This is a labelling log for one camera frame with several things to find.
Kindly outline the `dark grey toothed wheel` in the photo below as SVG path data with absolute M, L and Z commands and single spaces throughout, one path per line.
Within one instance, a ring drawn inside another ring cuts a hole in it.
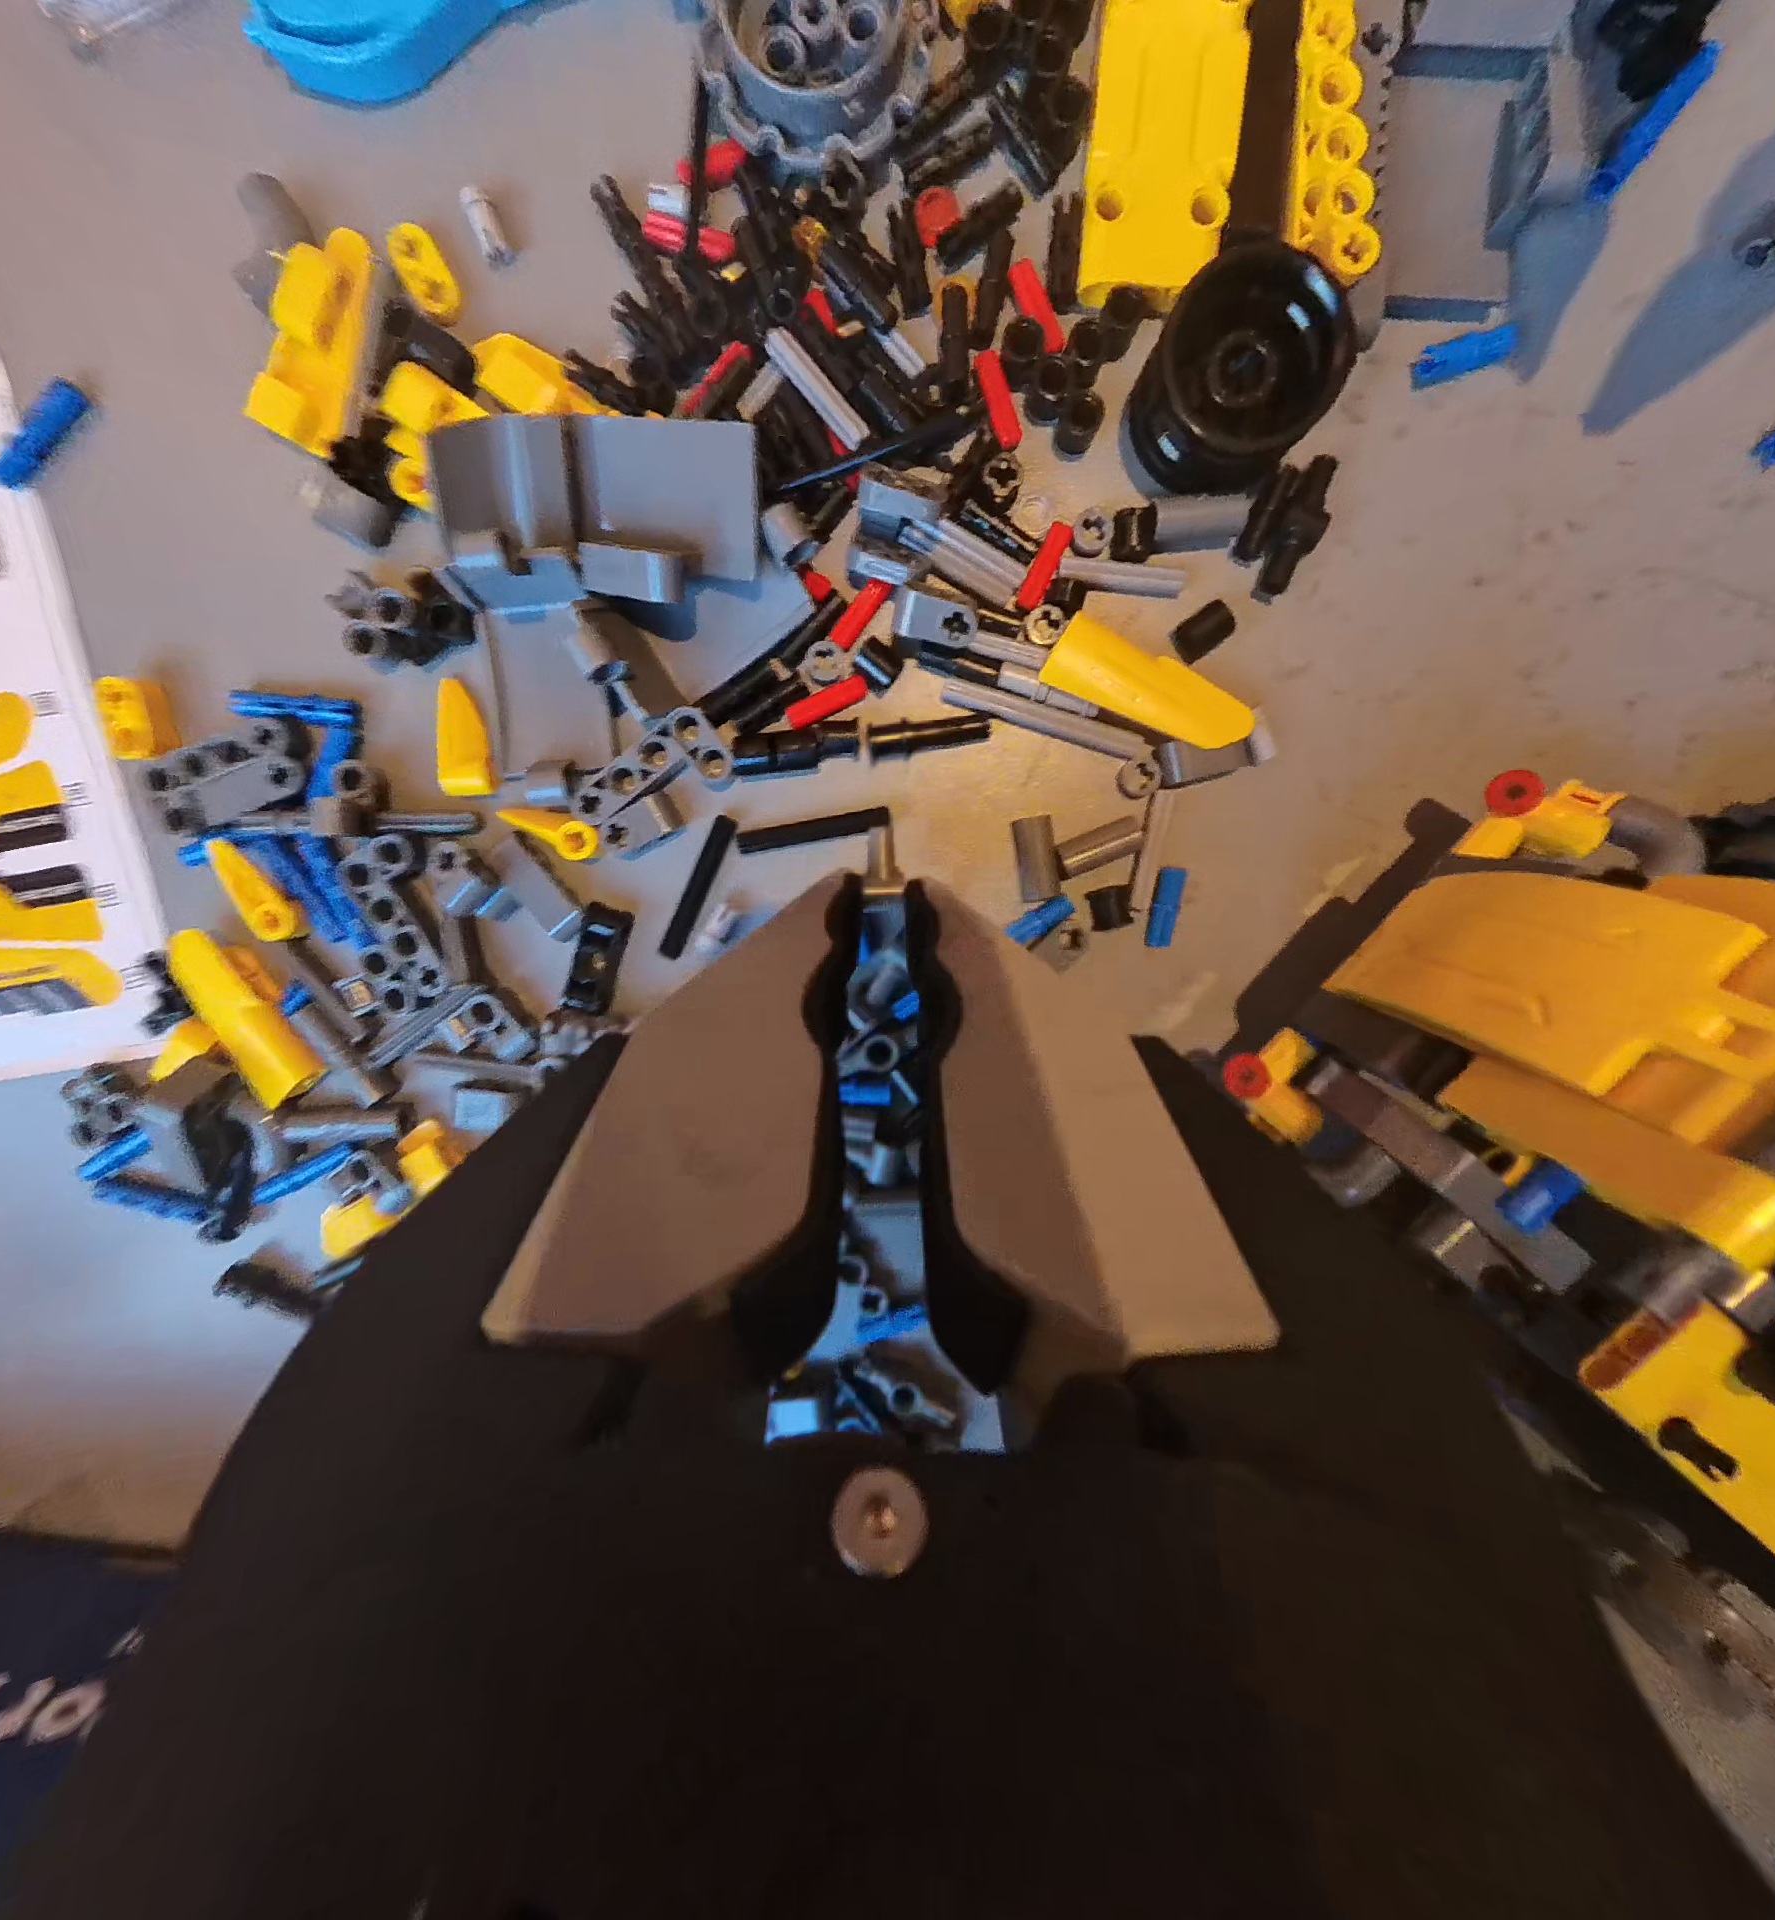
M 712 2 L 701 71 L 722 127 L 792 169 L 882 151 L 931 85 L 931 2 Z

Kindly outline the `black toy wheel rim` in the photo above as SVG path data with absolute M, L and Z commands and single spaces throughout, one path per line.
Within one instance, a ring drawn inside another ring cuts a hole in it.
M 1244 238 L 1177 295 L 1125 406 L 1163 493 L 1250 493 L 1330 412 L 1360 341 L 1342 283 L 1278 238 Z

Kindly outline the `yellow black toy vehicle model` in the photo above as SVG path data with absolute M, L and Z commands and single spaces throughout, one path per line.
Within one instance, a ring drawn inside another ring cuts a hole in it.
M 1775 1711 L 1775 797 L 1512 771 L 1234 1000 L 1225 1093 L 1479 1313 L 1592 1586 Z

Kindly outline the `yellow grey sticker sheet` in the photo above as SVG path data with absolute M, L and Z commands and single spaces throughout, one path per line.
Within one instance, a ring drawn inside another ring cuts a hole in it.
M 0 453 L 15 426 L 0 363 Z M 163 932 L 44 503 L 0 486 L 0 1081 L 150 1052 Z

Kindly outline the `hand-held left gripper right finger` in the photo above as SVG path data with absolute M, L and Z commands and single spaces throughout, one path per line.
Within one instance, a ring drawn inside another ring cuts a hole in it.
M 911 881 L 922 1267 L 985 1394 L 1275 1345 L 1273 1311 L 1133 1039 L 956 893 Z

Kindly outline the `pile of small building pieces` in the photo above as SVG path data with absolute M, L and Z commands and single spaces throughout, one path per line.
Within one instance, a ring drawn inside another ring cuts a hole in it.
M 105 749 L 137 819 L 206 872 L 234 921 L 294 951 L 267 1052 L 241 1048 L 234 1117 L 203 1093 L 163 1120 L 186 1172 L 126 1175 L 133 1120 L 91 1164 L 99 1193 L 234 1238 L 251 1204 L 337 1157 L 327 1262 L 353 1266 L 412 1200 L 353 1132 L 280 1145 L 272 1109 L 319 1081 L 386 1100 L 394 1061 L 447 1048 L 512 1060 L 607 1026 L 633 919 L 563 866 L 619 866 L 708 803 L 665 961 L 728 859 L 869 841 L 891 810 L 746 825 L 743 795 L 819 767 L 902 765 L 1034 733 L 1096 750 L 1131 812 L 1059 845 L 1012 825 L 1045 961 L 1136 927 L 1172 947 L 1188 795 L 1268 752 L 1258 713 L 1194 692 L 1234 628 L 1188 614 L 1145 662 L 1094 605 L 1177 594 L 1168 548 L 1233 538 L 1255 594 L 1289 583 L 1326 526 L 1333 462 L 1289 454 L 1250 493 L 1173 496 L 1138 469 L 1125 406 L 1173 302 L 1077 300 L 1094 5 L 937 5 L 922 107 L 871 160 L 788 167 L 722 127 L 694 52 L 687 151 L 632 202 L 589 205 L 632 277 L 610 300 L 625 366 L 482 328 L 422 226 L 316 222 L 288 181 L 236 182 L 230 280 L 265 334 L 241 415 L 310 466 L 337 538 L 383 557 L 405 521 L 436 543 L 394 578 L 328 599 L 350 653 L 449 671 L 436 774 L 451 807 L 401 812 L 364 758 L 364 710 L 315 689 L 234 688 L 229 728 L 183 739 L 150 679 L 102 679 Z

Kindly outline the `light blue brick separator tool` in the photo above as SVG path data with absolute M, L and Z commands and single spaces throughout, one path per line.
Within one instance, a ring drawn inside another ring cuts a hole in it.
M 527 2 L 247 2 L 242 35 L 299 92 L 380 108 L 419 97 Z

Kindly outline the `dark blue cardboard kit box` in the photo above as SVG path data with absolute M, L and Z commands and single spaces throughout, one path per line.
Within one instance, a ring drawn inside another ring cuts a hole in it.
M 0 1529 L 0 1858 L 98 1724 L 175 1571 L 170 1555 Z

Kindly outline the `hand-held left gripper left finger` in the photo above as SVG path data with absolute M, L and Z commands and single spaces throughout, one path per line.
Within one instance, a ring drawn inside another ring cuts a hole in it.
M 482 1317 L 502 1345 L 776 1379 L 843 1233 L 860 879 L 810 886 L 625 1036 Z

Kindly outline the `grey desk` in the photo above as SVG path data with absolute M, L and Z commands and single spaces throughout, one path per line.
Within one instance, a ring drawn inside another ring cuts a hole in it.
M 1775 414 L 1775 315 L 1612 432 L 1581 420 L 1738 161 L 1766 156 L 1775 5 L 1721 19 L 1720 71 L 1612 216 L 1547 371 L 1417 397 L 1381 341 L 1339 401 L 1329 544 L 1233 642 L 1280 758 L 1255 800 L 1207 805 L 1181 956 L 1094 966 L 1135 1020 L 1217 1039 L 1407 801 L 1461 803 L 1509 762 L 1678 805 L 1775 787 L 1775 477 L 1743 458 Z M 0 349 L 19 390 L 69 371 L 102 395 L 43 490 L 96 671 L 165 668 L 204 713 L 257 671 L 327 679 L 338 544 L 299 460 L 234 414 L 257 360 L 234 181 L 269 169 L 353 226 L 393 188 L 502 190 L 526 248 L 505 310 L 591 337 L 616 259 L 587 181 L 670 157 L 684 44 L 667 5 L 573 5 L 361 112 L 291 92 L 230 6 L 83 61 L 0 5 Z M 88 1203 L 65 1161 L 52 1079 L 0 1084 L 0 1527 L 177 1548 L 291 1337 L 206 1294 L 221 1252 Z

